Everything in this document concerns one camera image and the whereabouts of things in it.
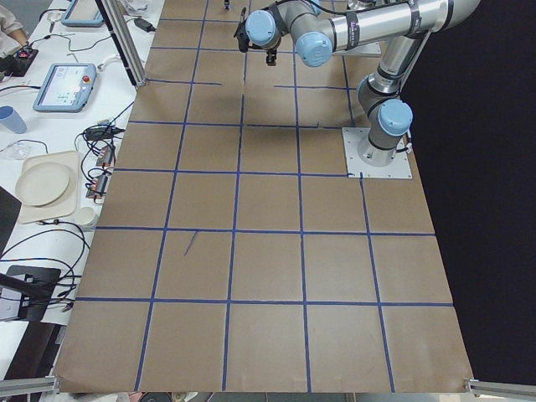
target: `cable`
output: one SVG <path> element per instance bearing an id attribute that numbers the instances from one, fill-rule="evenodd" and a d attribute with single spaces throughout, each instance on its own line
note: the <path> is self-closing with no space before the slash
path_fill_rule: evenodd
<path id="1" fill-rule="evenodd" d="M 85 239 L 85 234 L 84 234 L 84 231 L 82 230 L 82 228 L 77 225 L 77 224 L 73 224 L 71 222 L 66 222 L 66 221 L 61 221 L 59 219 L 55 219 L 54 221 L 52 222 L 44 222 L 44 221 L 41 221 L 39 222 L 41 225 L 50 225 L 50 224 L 69 224 L 71 226 L 74 226 L 79 232 L 80 234 L 76 234 L 75 232 L 73 231 L 70 231 L 70 230 L 67 230 L 67 229 L 47 229 L 47 230 L 44 230 L 42 232 L 39 232 L 37 234 L 32 234 L 31 236 L 25 238 L 25 239 L 22 239 L 20 240 L 19 242 L 15 243 L 14 245 L 12 245 L 11 247 L 9 247 L 8 249 L 6 249 L 2 255 L 0 255 L 0 262 L 19 262 L 19 261 L 30 261 L 30 260 L 47 260 L 47 261 L 53 261 L 53 262 L 56 262 L 56 263 L 59 263 L 59 264 L 62 264 L 64 266 L 67 267 L 67 272 L 65 272 L 62 276 L 60 276 L 57 280 L 55 281 L 50 281 L 50 282 L 47 282 L 47 281 L 43 281 L 43 286 L 62 286 L 62 287 L 66 287 L 67 289 L 64 290 L 64 291 L 61 291 L 60 293 L 58 293 L 58 295 L 54 298 L 51 298 L 50 300 L 37 300 L 37 301 L 31 301 L 30 302 L 30 305 L 38 305 L 38 304 L 46 304 L 48 306 L 50 305 L 54 305 L 54 304 L 65 304 L 65 307 L 64 307 L 64 311 L 67 311 L 69 310 L 70 308 L 72 308 L 73 306 L 73 302 L 74 302 L 74 299 L 70 299 L 68 298 L 68 295 L 78 286 L 77 284 L 75 284 L 75 279 L 76 278 L 80 278 L 80 275 L 76 275 L 75 272 L 74 272 L 74 267 L 80 262 L 80 260 L 82 259 L 84 253 L 85 253 L 85 250 L 87 248 L 87 250 L 90 249 L 90 246 L 89 244 L 87 243 L 86 239 Z M 20 246 L 21 244 L 23 244 L 24 242 L 26 241 L 29 241 L 33 238 L 36 238 L 40 235 L 44 235 L 46 233 L 50 233 L 50 232 L 66 232 L 66 233 L 70 233 L 72 234 L 74 237 L 77 237 L 78 239 L 80 239 L 82 241 L 82 250 L 80 252 L 80 254 L 78 255 L 78 257 L 76 258 L 76 261 L 72 264 L 72 265 L 69 265 L 67 264 L 65 261 L 62 261 L 62 260 L 59 260 L 59 259 L 55 259 L 55 258 L 48 258 L 48 257 L 35 257 L 35 258 L 17 258 L 17 259 L 3 259 L 3 257 L 11 250 L 13 250 L 14 248 Z M 61 281 L 64 281 L 65 279 L 70 279 L 70 284 L 60 284 Z"/>
<path id="2" fill-rule="evenodd" d="M 279 2 L 276 2 L 276 6 L 279 6 L 280 4 L 284 4 L 284 3 L 288 3 L 288 2 L 298 2 L 298 1 L 307 2 L 307 3 L 311 4 L 312 6 L 315 6 L 316 8 L 322 10 L 325 13 L 330 13 L 330 14 L 333 14 L 333 15 L 346 15 L 346 12 L 344 12 L 344 11 L 335 11 L 335 10 L 330 10 L 328 8 L 324 8 L 321 5 L 316 4 L 312 0 L 280 0 Z M 401 3 L 408 4 L 408 1 L 405 0 L 403 2 L 397 2 L 396 4 L 401 4 Z M 357 13 L 357 14 L 360 14 L 360 13 L 366 13 L 366 12 L 371 11 L 371 10 L 379 10 L 381 8 L 386 8 L 386 7 L 390 7 L 390 6 L 391 6 L 391 4 L 388 3 L 388 4 L 383 4 L 381 6 L 377 6 L 377 7 L 374 7 L 374 8 L 365 8 L 363 10 L 357 10 L 357 11 L 354 11 L 354 12 Z"/>
<path id="3" fill-rule="evenodd" d="M 84 154 L 84 156 L 80 160 L 80 171 L 84 175 L 85 180 L 87 180 L 87 183 L 85 183 L 85 187 L 88 190 L 90 190 L 91 193 L 93 193 L 94 195 L 93 203 L 95 205 L 101 205 L 100 203 L 97 203 L 96 200 L 106 195 L 106 192 L 95 191 L 92 188 L 94 186 L 95 179 L 102 176 L 103 174 L 106 176 L 112 175 L 113 165 L 115 165 L 116 163 L 116 145 L 114 143 L 114 140 L 115 139 L 122 140 L 122 137 L 118 137 L 117 134 L 120 134 L 125 131 L 121 128 L 117 128 L 114 125 L 114 123 L 129 108 L 131 108 L 133 104 L 134 102 L 131 102 L 130 104 L 128 104 L 122 111 L 120 111 L 117 114 L 117 116 L 111 119 L 107 124 L 87 127 L 85 130 L 83 130 L 80 134 L 78 134 L 75 137 L 75 149 L 77 151 L 79 151 L 78 139 L 80 137 L 82 137 L 82 139 L 85 141 L 85 145 L 88 148 L 88 151 Z M 111 166 L 93 167 L 86 172 L 84 170 L 84 165 L 87 160 L 87 157 L 90 154 L 93 154 L 95 157 L 99 157 L 102 151 L 105 149 L 108 152 L 111 152 Z"/>
<path id="4" fill-rule="evenodd" d="M 297 1 L 301 1 L 301 0 L 280 0 L 279 2 L 276 2 L 276 6 L 279 6 L 280 4 L 285 4 L 285 3 L 288 3 L 288 2 L 297 2 Z M 312 6 L 317 7 L 318 9 L 322 10 L 325 13 L 330 13 L 330 14 L 333 14 L 333 15 L 346 15 L 346 13 L 342 12 L 342 11 L 335 11 L 335 10 L 330 10 L 328 8 L 324 8 L 321 5 L 316 4 L 312 0 L 303 0 L 303 1 L 311 4 Z"/>
<path id="5" fill-rule="evenodd" d="M 47 147 L 47 144 L 45 144 L 45 143 L 42 142 L 42 141 L 38 141 L 38 140 L 17 140 L 16 143 L 19 143 L 19 142 L 37 142 L 38 144 L 43 144 L 43 145 L 44 145 L 44 150 L 45 150 L 47 153 L 49 153 L 49 147 Z"/>
<path id="6" fill-rule="evenodd" d="M 40 86 L 36 86 L 36 85 L 11 85 L 11 86 L 6 86 L 5 88 L 0 89 L 0 92 L 2 92 L 3 90 L 11 90 L 13 88 L 31 88 L 33 90 L 41 89 Z"/>
<path id="7" fill-rule="evenodd" d="M 134 101 L 132 101 L 125 109 L 123 109 L 112 121 L 108 123 L 108 125 L 111 125 L 116 121 L 123 113 L 125 113 L 132 105 L 134 105 Z"/>
<path id="8" fill-rule="evenodd" d="M 39 42 L 41 40 L 47 40 L 47 39 L 50 39 L 52 38 L 53 36 L 57 36 L 58 38 L 63 38 L 63 39 L 67 39 L 69 41 L 69 44 L 67 45 L 67 49 L 71 52 L 71 53 L 75 53 L 75 52 L 83 52 L 84 50 L 89 50 L 89 49 L 93 49 L 97 44 L 99 44 L 100 42 L 104 42 L 105 40 L 111 38 L 111 36 L 107 36 L 103 39 L 99 39 L 97 40 L 96 42 L 94 42 L 90 47 L 88 48 L 82 48 L 82 49 L 72 49 L 70 47 L 70 45 L 72 45 L 72 39 L 66 35 L 58 35 L 56 33 L 52 33 L 52 34 L 49 34 L 49 35 L 46 35 L 46 36 L 43 36 L 41 39 L 36 39 L 34 40 L 31 44 L 30 44 L 30 47 L 33 47 L 34 44 L 36 42 Z"/>

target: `blue cup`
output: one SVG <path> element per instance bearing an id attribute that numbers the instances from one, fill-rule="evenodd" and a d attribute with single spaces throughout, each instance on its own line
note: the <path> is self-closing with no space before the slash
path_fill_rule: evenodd
<path id="1" fill-rule="evenodd" d="M 11 106 L 0 107 L 0 123 L 17 134 L 26 132 L 26 123 Z"/>

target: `white cup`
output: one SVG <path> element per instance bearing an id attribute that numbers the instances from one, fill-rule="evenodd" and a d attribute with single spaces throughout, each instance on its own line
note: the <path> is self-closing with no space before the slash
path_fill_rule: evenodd
<path id="1" fill-rule="evenodd" d="M 94 230 L 98 220 L 99 215 L 92 207 L 83 207 L 76 211 L 75 223 L 85 232 Z"/>

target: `metal pole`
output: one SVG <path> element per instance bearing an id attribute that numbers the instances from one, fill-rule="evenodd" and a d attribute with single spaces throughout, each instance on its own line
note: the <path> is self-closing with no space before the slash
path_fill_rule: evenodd
<path id="1" fill-rule="evenodd" d="M 147 83 L 147 76 L 121 13 L 119 3 L 116 0 L 95 0 L 95 2 L 105 20 L 106 27 L 110 31 L 110 36 L 116 44 L 129 80 L 134 86 L 144 86 Z"/>
<path id="2" fill-rule="evenodd" d="M 504 398 L 536 400 L 536 386 L 488 383 L 477 379 L 466 380 L 466 388 L 471 394 L 501 396 Z"/>
<path id="3" fill-rule="evenodd" d="M 56 376 L 44 377 L 43 379 L 5 379 L 0 381 L 0 397 L 50 391 L 59 391 L 59 379 Z"/>

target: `white plate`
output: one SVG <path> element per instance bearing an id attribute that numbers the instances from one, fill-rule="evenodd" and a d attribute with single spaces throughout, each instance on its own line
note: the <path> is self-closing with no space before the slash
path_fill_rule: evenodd
<path id="1" fill-rule="evenodd" d="M 24 172 L 15 186 L 21 203 L 30 206 L 50 204 L 69 186 L 69 168 L 56 162 L 44 162 Z"/>

